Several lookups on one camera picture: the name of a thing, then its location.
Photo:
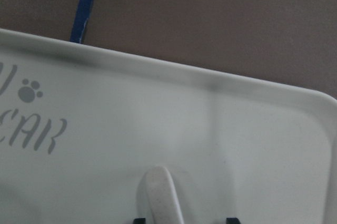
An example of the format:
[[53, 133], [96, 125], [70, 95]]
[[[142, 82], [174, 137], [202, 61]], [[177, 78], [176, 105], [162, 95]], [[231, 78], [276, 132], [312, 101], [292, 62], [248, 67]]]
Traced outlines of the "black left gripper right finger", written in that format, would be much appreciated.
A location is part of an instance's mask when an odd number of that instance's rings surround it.
[[236, 217], [226, 218], [226, 224], [239, 224], [239, 219]]

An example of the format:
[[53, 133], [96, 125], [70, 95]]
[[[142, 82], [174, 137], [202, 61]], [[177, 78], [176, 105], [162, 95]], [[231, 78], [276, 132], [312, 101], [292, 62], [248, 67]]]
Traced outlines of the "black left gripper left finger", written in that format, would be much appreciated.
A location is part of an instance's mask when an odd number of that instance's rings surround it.
[[133, 224], [146, 224], [146, 218], [135, 218]]

